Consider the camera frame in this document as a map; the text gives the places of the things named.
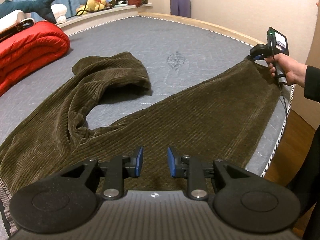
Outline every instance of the red sleeping bag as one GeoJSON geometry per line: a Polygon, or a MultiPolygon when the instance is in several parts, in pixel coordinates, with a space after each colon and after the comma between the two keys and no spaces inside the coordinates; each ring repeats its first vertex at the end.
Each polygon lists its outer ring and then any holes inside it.
{"type": "Polygon", "coordinates": [[[69,48],[68,36],[47,21],[0,42],[0,96],[31,72],[62,57],[69,48]]]}

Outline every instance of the mattress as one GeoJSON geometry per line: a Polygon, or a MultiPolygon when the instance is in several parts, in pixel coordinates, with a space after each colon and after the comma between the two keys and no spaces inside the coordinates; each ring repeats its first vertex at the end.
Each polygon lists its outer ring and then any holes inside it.
{"type": "MultiPolygon", "coordinates": [[[[89,128],[94,129],[108,126],[123,116],[217,76],[242,61],[251,48],[250,44],[220,33],[142,16],[103,23],[73,33],[69,39],[68,54],[26,77],[0,97],[0,143],[46,97],[73,76],[71,67],[82,57],[110,57],[129,51],[144,64],[153,91],[152,95],[123,94],[103,99],[87,116],[89,128]]],[[[282,136],[293,96],[292,86],[284,88],[284,96],[287,109],[280,97],[246,166],[259,176],[264,176],[282,136]]],[[[0,239],[5,238],[3,228],[0,239]]]]}

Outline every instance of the purple box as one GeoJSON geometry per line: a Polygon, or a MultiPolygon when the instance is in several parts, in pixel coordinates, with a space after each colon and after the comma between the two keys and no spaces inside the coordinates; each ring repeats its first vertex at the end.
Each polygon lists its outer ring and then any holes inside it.
{"type": "Polygon", "coordinates": [[[190,0],[170,0],[170,13],[171,15],[191,17],[191,4],[190,0]]]}

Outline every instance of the metal screw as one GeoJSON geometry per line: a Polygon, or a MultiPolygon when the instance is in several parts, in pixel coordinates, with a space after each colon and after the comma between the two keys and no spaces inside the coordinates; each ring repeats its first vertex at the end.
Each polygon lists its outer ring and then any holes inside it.
{"type": "Polygon", "coordinates": [[[103,194],[106,197],[116,197],[119,195],[119,191],[114,188],[108,188],[103,192],[103,194]]]}
{"type": "Polygon", "coordinates": [[[196,198],[202,198],[207,195],[207,192],[204,191],[203,189],[195,189],[195,190],[191,191],[191,195],[196,198]]]}

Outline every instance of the mattress logo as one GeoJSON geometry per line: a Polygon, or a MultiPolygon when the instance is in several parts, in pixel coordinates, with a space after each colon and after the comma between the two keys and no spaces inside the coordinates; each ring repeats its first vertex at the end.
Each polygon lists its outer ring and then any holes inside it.
{"type": "Polygon", "coordinates": [[[186,58],[178,51],[169,55],[169,57],[167,58],[167,64],[175,71],[179,70],[179,68],[185,63],[185,61],[186,58]]]}

